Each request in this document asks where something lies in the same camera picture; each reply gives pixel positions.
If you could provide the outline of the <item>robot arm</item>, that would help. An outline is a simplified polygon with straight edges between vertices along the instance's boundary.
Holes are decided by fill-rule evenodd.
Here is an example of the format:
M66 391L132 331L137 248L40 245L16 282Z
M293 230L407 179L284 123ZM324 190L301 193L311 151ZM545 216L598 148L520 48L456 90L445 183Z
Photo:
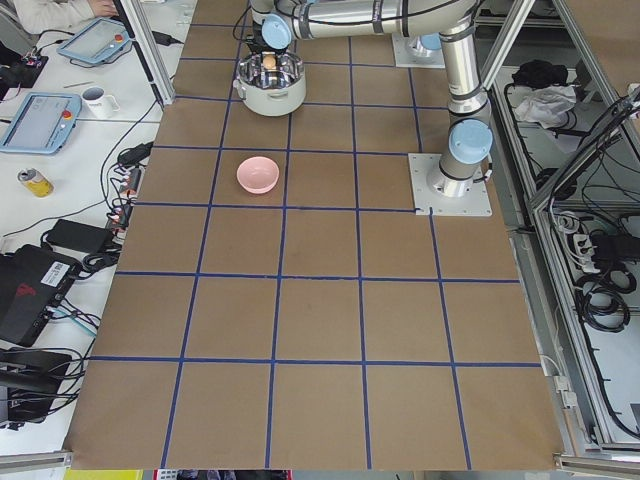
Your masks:
M489 154L490 104L475 49L480 3L457 1L251 1L259 43L284 51L295 40L399 33L438 36L448 82L450 127L446 151L427 174L429 187L448 198L469 192Z

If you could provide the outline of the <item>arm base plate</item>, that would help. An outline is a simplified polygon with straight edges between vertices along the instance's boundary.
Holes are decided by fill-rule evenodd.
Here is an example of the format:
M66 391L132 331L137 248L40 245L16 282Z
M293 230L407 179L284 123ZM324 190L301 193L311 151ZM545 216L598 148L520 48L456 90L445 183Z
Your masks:
M438 33L403 37L392 35L395 65L403 68L444 69L442 45Z
M441 171L440 157L433 153L408 155L415 214L490 217L492 208L480 166L471 178L453 180Z

